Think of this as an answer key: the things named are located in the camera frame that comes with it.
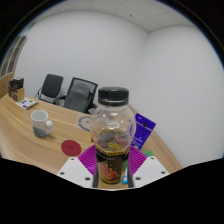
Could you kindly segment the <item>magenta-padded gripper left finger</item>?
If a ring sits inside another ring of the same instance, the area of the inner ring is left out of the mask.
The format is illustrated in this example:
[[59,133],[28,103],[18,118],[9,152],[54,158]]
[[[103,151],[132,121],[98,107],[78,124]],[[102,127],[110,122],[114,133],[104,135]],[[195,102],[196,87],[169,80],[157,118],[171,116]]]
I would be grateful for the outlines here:
[[70,157],[57,175],[84,188],[98,187],[98,171],[95,146],[91,146],[78,157]]

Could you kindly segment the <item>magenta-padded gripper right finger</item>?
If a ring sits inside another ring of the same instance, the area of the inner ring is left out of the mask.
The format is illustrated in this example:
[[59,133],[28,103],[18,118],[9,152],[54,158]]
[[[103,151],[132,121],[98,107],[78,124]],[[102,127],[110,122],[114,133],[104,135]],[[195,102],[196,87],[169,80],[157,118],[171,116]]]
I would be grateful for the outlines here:
[[141,188],[168,174],[155,156],[147,156],[135,147],[130,148],[127,171],[129,188]]

